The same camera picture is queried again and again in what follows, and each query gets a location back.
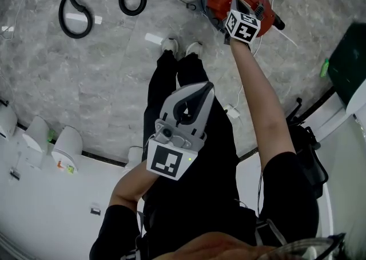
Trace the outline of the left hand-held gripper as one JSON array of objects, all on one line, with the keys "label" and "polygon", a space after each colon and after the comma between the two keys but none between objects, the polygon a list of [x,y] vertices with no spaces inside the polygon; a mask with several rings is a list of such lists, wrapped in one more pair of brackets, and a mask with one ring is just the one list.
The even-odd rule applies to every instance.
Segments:
[{"label": "left hand-held gripper", "polygon": [[[160,112],[161,119],[155,122],[156,133],[148,140],[148,171],[175,181],[182,177],[204,146],[204,130],[214,98],[211,82],[183,86],[167,97]],[[185,114],[183,106],[193,99],[199,99],[194,112]],[[190,125],[191,133],[166,121]]]}]

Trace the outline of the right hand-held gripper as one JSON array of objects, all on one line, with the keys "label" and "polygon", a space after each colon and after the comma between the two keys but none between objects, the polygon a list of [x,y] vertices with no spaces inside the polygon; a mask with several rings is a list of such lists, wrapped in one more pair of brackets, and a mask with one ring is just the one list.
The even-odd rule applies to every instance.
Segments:
[{"label": "right hand-held gripper", "polygon": [[230,12],[225,22],[225,28],[231,38],[244,43],[252,43],[257,37],[261,22],[251,15],[246,2],[243,0],[231,0]]}]

